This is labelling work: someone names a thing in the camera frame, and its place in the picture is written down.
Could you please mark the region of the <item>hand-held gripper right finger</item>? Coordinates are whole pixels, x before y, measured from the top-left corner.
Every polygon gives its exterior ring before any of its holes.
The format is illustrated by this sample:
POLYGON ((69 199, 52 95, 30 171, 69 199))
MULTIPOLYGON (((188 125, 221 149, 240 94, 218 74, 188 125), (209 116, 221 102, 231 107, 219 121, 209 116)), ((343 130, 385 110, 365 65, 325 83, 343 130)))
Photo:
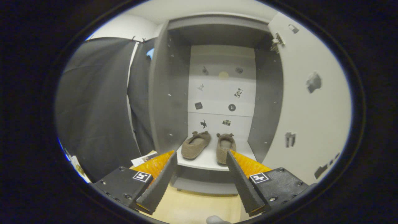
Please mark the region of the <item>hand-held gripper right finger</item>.
POLYGON ((307 184, 283 167, 269 169, 235 151, 227 152, 226 163, 250 217, 270 216, 287 210, 316 186, 307 184))

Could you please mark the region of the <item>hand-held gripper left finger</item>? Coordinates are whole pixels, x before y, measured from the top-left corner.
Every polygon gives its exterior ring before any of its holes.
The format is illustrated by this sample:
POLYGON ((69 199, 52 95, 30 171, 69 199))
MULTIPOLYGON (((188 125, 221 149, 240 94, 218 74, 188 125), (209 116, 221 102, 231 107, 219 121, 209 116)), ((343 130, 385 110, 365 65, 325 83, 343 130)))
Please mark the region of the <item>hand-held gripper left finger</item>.
POLYGON ((94 186, 124 206, 152 215, 165 194, 176 166, 177 152, 172 150, 132 169, 118 167, 94 186))

